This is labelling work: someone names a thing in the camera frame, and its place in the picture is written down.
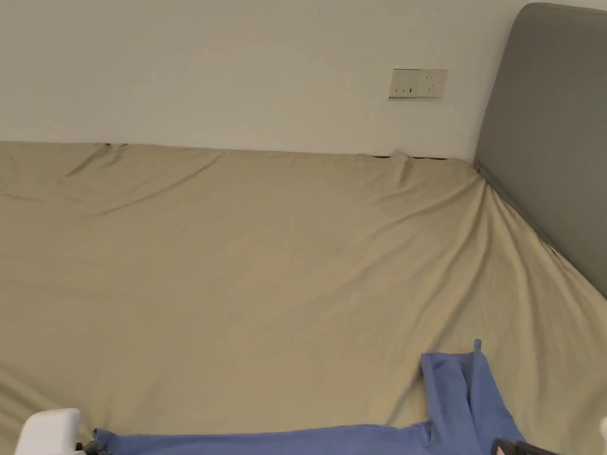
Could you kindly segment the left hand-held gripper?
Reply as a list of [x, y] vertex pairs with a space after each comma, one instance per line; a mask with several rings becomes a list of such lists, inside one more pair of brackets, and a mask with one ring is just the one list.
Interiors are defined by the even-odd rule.
[[97, 442], [78, 441], [81, 412], [76, 408], [37, 412], [24, 423], [15, 454], [97, 455]]

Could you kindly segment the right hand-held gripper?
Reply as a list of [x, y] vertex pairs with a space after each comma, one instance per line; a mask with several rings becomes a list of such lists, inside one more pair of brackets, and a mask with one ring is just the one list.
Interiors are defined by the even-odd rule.
[[[602, 437], [602, 455], [607, 455], [607, 417], [600, 424], [599, 431]], [[497, 438], [493, 441], [493, 454], [540, 454], [541, 450], [524, 441], [509, 441]]]

